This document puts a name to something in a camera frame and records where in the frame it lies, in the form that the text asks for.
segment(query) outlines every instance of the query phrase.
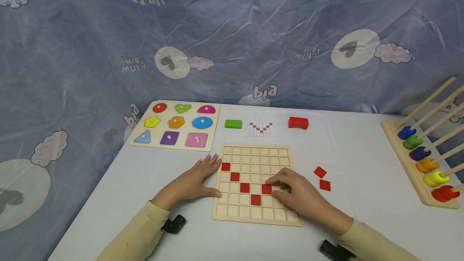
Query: purple square puzzle piece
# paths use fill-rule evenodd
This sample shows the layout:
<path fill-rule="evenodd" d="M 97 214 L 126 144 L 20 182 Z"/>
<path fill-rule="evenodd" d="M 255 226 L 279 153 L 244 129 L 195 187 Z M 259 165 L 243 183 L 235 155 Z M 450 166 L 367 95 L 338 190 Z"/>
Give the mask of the purple square puzzle piece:
<path fill-rule="evenodd" d="M 178 132 L 166 131 L 163 135 L 163 138 L 161 138 L 161 142 L 159 144 L 175 145 L 178 137 L 179 137 Z"/>

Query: sleeve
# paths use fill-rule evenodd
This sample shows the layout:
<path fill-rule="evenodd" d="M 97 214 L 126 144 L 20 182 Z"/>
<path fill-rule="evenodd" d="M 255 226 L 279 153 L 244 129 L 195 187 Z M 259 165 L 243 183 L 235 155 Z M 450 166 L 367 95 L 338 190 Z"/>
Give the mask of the sleeve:
<path fill-rule="evenodd" d="M 169 211 L 148 201 L 95 261 L 145 260 L 158 244 L 168 216 Z"/>
<path fill-rule="evenodd" d="M 340 245 L 364 261 L 421 261 L 368 225 L 354 220 Z"/>

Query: white table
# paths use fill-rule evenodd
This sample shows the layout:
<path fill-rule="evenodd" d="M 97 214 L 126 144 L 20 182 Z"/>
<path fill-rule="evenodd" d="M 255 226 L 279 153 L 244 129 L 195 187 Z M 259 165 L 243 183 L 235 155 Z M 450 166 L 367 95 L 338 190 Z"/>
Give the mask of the white table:
<path fill-rule="evenodd" d="M 309 119 L 308 130 L 288 129 L 289 116 Z M 249 117 L 274 118 L 275 137 L 248 136 Z M 223 144 L 290 146 L 295 170 L 318 188 L 317 166 L 332 191 L 321 191 L 339 209 L 366 222 L 424 261 L 463 260 L 464 209 L 422 205 L 380 126 L 394 115 L 222 105 L 211 153 Z M 225 129 L 226 119 L 242 129 Z M 113 161 L 49 261 L 94 261 L 147 200 L 207 153 L 130 146 Z M 214 173 L 205 185 L 214 187 Z M 460 182 L 452 176 L 451 185 Z M 312 260 L 324 239 L 336 237 L 305 221 L 303 228 L 212 219 L 213 198 L 173 209 L 187 224 L 177 235 L 165 233 L 148 260 Z"/>

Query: child's left hand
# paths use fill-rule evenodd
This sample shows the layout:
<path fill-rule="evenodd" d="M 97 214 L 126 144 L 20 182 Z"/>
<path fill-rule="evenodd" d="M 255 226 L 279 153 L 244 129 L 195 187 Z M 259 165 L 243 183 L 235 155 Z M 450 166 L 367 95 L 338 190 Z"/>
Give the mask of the child's left hand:
<path fill-rule="evenodd" d="M 180 200 L 189 200 L 196 197 L 220 197 L 221 193 L 215 188 L 204 187 L 203 179 L 215 172 L 222 163 L 218 155 L 213 158 L 208 154 L 204 160 L 198 160 L 195 165 L 171 181 L 152 199 L 152 203 L 166 210 Z"/>

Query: cloud print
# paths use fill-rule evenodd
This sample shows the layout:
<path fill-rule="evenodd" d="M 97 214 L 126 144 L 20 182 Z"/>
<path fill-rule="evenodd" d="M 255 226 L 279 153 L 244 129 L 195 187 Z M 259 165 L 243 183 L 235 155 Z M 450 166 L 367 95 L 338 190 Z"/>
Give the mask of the cloud print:
<path fill-rule="evenodd" d="M 52 133 L 45 137 L 43 142 L 37 144 L 31 163 L 46 167 L 50 161 L 57 160 L 63 154 L 64 148 L 68 146 L 68 134 L 64 130 Z"/>
<path fill-rule="evenodd" d="M 194 56 L 192 58 L 188 58 L 187 61 L 190 65 L 190 68 L 195 68 L 198 71 L 207 70 L 214 66 L 214 62 L 212 60 L 206 59 L 204 57 Z"/>
<path fill-rule="evenodd" d="M 411 54 L 404 47 L 397 46 L 393 42 L 388 44 L 379 44 L 374 55 L 382 60 L 382 62 L 393 62 L 399 64 L 401 62 L 410 62 Z"/>

